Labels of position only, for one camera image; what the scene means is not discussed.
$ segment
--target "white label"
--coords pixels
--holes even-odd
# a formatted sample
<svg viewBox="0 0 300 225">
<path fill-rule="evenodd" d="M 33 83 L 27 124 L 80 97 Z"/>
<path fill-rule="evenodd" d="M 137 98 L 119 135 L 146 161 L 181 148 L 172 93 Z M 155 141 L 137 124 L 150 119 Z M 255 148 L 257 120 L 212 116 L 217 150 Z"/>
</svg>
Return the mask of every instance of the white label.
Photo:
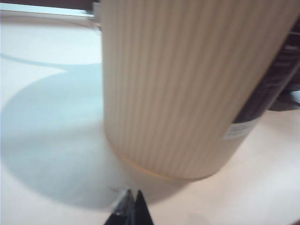
<svg viewBox="0 0 300 225">
<path fill-rule="evenodd" d="M 242 137 L 247 135 L 252 128 L 257 123 L 258 118 L 255 120 L 243 122 L 243 123 L 233 123 L 230 125 L 229 129 L 225 133 L 222 139 L 233 139 L 237 137 Z"/>
</svg>

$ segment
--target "white table surface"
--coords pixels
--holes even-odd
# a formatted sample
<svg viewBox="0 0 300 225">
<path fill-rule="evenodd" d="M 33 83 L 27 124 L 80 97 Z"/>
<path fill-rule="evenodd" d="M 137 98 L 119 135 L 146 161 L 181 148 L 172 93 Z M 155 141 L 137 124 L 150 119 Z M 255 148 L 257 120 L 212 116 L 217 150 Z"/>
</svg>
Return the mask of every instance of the white table surface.
<svg viewBox="0 0 300 225">
<path fill-rule="evenodd" d="M 1 224 L 103 224 L 126 187 L 157 225 L 300 218 L 300 111 L 266 112 L 210 178 L 154 176 L 106 142 L 100 39 L 88 18 L 1 11 Z"/>
</svg>

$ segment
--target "dark object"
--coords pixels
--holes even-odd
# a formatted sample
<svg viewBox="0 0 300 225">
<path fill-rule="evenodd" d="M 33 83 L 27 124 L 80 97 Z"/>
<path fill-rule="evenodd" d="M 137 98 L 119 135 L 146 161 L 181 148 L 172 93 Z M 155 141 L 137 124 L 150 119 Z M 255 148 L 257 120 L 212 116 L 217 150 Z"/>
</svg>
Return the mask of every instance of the dark object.
<svg viewBox="0 0 300 225">
<path fill-rule="evenodd" d="M 137 192 L 134 202 L 131 190 L 128 190 L 105 225 L 153 225 L 142 192 Z"/>
<path fill-rule="evenodd" d="M 233 123 L 243 123 L 260 117 L 299 69 L 299 23 L 300 19 L 295 23 L 269 69 Z"/>
<path fill-rule="evenodd" d="M 291 33 L 300 36 L 300 18 L 292 28 Z M 292 91 L 298 91 L 298 90 L 300 90 L 300 69 L 292 77 L 292 79 L 286 85 L 285 89 L 282 91 L 280 95 L 288 94 L 291 93 Z"/>
<path fill-rule="evenodd" d="M 300 225 L 300 219 L 299 220 L 297 220 L 296 222 L 294 222 L 293 224 L 291 224 L 291 225 Z"/>
<path fill-rule="evenodd" d="M 272 111 L 289 111 L 300 110 L 300 91 L 291 93 L 281 93 L 269 110 Z"/>
<path fill-rule="evenodd" d="M 55 8 L 71 8 L 91 11 L 96 0 L 2 0 L 2 3 L 44 6 Z"/>
</svg>

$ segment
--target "vertical stripe pattern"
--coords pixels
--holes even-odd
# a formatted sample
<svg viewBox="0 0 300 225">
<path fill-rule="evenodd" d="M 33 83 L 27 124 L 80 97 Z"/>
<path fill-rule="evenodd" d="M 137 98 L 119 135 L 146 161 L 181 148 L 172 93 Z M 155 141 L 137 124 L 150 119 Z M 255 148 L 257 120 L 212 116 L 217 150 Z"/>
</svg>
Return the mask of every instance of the vertical stripe pattern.
<svg viewBox="0 0 300 225">
<path fill-rule="evenodd" d="M 222 140 L 300 12 L 299 0 L 103 0 L 105 132 L 161 175 L 218 171 Z"/>
</svg>

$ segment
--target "cylindrical container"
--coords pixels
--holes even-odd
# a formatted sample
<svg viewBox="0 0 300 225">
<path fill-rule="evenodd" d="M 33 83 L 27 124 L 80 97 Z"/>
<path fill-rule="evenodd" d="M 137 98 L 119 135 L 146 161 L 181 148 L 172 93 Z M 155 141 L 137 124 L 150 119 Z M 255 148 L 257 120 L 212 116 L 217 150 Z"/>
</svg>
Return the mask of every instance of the cylindrical container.
<svg viewBox="0 0 300 225">
<path fill-rule="evenodd" d="M 224 135 L 299 11 L 298 0 L 102 1 L 111 145 L 164 176 L 218 171 L 238 146 Z"/>
</svg>

